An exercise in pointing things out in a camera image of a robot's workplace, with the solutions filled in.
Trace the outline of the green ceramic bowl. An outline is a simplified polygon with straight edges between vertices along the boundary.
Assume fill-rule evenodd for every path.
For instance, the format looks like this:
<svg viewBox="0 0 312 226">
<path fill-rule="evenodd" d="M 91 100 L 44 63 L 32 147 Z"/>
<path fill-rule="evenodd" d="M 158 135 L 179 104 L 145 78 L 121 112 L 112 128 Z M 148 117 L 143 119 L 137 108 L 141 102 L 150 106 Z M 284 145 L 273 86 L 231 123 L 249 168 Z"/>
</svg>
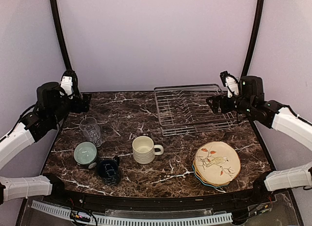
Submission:
<svg viewBox="0 0 312 226">
<path fill-rule="evenodd" d="M 93 169 L 98 164 L 98 150 L 91 142 L 78 144 L 73 154 L 75 162 L 84 169 Z"/>
</svg>

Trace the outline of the clear drinking glass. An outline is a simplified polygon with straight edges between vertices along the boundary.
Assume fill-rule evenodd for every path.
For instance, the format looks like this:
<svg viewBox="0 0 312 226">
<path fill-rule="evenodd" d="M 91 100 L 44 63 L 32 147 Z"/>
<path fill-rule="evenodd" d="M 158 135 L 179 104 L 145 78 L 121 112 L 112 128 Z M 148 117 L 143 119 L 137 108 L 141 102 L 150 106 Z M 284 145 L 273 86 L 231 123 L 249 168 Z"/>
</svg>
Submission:
<svg viewBox="0 0 312 226">
<path fill-rule="evenodd" d="M 100 147 L 102 145 L 100 127 L 95 118 L 86 117 L 80 122 L 79 128 L 83 135 L 96 147 Z"/>
</svg>

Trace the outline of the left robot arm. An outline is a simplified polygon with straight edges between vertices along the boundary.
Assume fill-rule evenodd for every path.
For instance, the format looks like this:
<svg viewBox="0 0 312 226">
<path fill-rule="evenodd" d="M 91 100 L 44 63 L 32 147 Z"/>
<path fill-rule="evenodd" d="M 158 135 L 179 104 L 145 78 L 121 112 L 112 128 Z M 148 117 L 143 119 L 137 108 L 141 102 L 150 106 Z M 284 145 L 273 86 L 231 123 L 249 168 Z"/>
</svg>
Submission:
<svg viewBox="0 0 312 226">
<path fill-rule="evenodd" d="M 37 102 L 26 109 L 14 127 L 0 140 L 0 166 L 6 166 L 27 147 L 38 142 L 49 131 L 56 130 L 70 113 L 88 112 L 92 95 L 66 90 L 66 84 L 48 82 L 37 88 Z M 64 183 L 54 174 L 35 177 L 0 179 L 0 202 L 49 196 L 57 204 L 69 200 Z"/>
</svg>

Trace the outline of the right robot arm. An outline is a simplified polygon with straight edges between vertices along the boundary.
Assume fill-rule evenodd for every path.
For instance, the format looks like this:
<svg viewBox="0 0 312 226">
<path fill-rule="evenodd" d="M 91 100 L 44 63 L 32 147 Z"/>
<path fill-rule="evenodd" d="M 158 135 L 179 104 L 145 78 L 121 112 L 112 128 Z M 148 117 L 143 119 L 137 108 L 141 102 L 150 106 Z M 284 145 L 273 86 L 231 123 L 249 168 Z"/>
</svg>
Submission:
<svg viewBox="0 0 312 226">
<path fill-rule="evenodd" d="M 235 111 L 250 121 L 258 121 L 267 128 L 282 132 L 306 148 L 312 148 L 312 124 L 296 114 L 289 105 L 275 100 L 266 101 L 263 81 L 257 76 L 243 76 L 239 80 L 227 71 L 220 73 L 227 93 L 206 99 L 214 113 Z M 260 203 L 268 192 L 280 189 L 303 187 L 312 188 L 312 164 L 293 167 L 282 171 L 272 171 L 263 175 L 261 185 L 249 192 L 249 200 Z"/>
</svg>

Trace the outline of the cream ceramic mug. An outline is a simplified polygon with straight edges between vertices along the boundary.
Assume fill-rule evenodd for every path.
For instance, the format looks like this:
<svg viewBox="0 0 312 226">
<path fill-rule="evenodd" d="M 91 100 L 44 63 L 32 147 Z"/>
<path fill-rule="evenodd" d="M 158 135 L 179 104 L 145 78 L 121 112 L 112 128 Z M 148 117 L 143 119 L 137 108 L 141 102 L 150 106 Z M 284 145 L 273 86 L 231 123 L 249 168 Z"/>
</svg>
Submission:
<svg viewBox="0 0 312 226">
<path fill-rule="evenodd" d="M 154 144 L 154 141 L 147 136 L 139 136 L 132 142 L 133 158 L 139 164 L 149 164 L 155 156 L 164 153 L 164 147 L 160 144 Z"/>
</svg>

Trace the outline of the dark blue ceramic mug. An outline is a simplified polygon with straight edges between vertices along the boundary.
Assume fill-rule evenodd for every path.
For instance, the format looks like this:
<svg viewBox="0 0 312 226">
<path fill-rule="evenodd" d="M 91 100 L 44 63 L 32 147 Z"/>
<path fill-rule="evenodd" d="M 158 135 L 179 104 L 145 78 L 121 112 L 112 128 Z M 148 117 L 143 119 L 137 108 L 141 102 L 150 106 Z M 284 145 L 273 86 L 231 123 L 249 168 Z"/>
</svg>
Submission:
<svg viewBox="0 0 312 226">
<path fill-rule="evenodd" d="M 97 175 L 106 185 L 115 186 L 120 182 L 119 163 L 119 156 L 114 156 L 112 159 L 100 161 L 97 165 Z"/>
</svg>

